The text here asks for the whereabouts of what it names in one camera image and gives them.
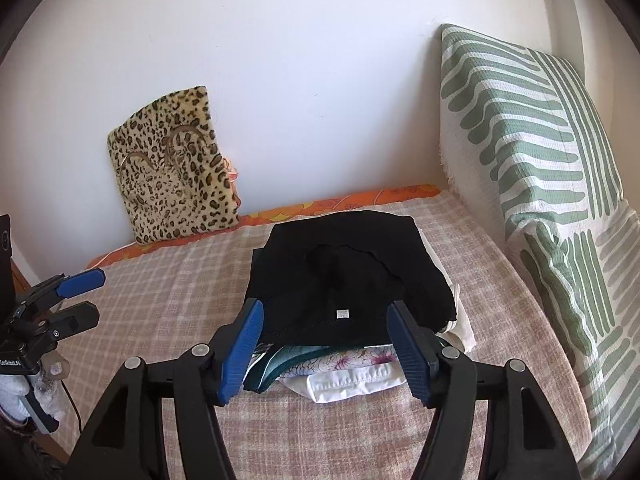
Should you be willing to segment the left hand white glove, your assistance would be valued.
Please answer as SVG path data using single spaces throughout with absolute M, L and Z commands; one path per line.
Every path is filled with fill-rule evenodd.
M 67 412 L 63 380 L 70 362 L 60 352 L 46 353 L 35 375 L 1 376 L 1 416 L 15 427 L 30 420 L 45 432 L 53 432 Z

